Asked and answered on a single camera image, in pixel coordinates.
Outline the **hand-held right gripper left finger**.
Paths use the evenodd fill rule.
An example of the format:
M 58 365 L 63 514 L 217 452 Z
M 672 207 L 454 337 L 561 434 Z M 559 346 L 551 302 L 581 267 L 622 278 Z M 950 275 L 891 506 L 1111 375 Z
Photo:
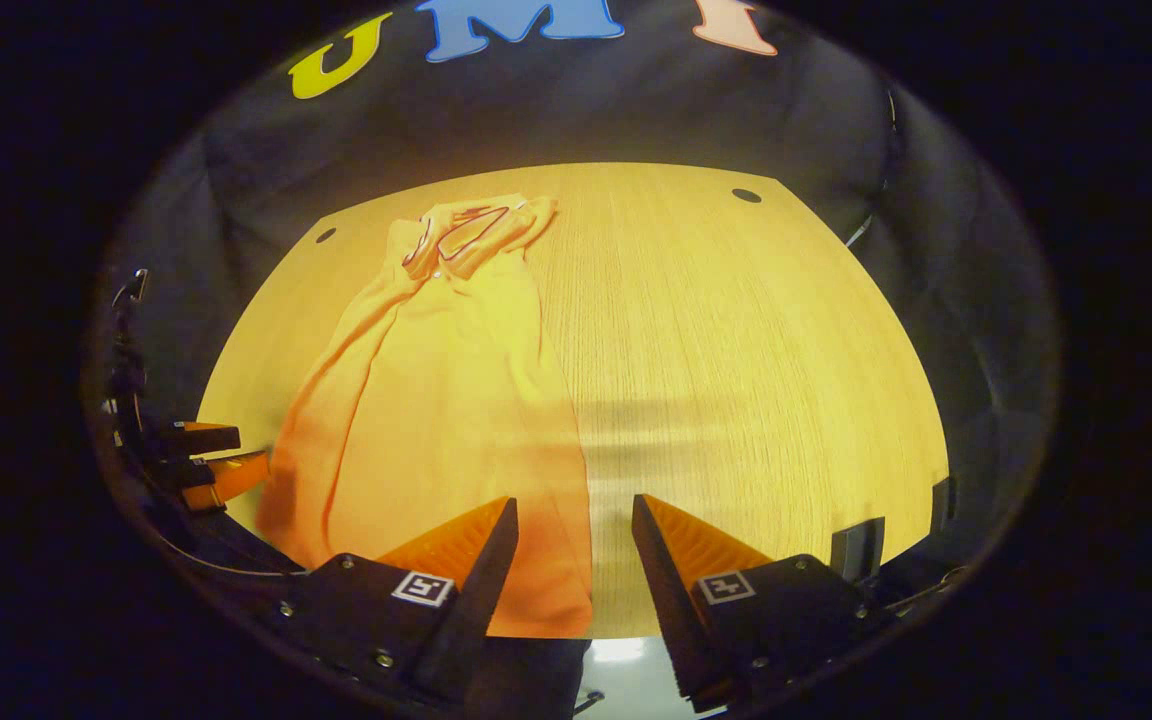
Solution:
M 444 551 L 467 541 L 465 577 L 339 553 L 293 579 L 271 606 L 271 630 L 348 683 L 461 706 L 515 558 L 517 502 L 500 497 L 430 538 Z

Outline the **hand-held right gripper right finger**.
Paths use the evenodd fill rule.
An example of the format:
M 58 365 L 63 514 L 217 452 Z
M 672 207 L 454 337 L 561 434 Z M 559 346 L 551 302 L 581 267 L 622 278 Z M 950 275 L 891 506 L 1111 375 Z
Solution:
M 634 498 L 631 530 L 679 692 L 696 711 L 764 705 L 896 624 L 826 562 L 770 559 L 657 497 Z

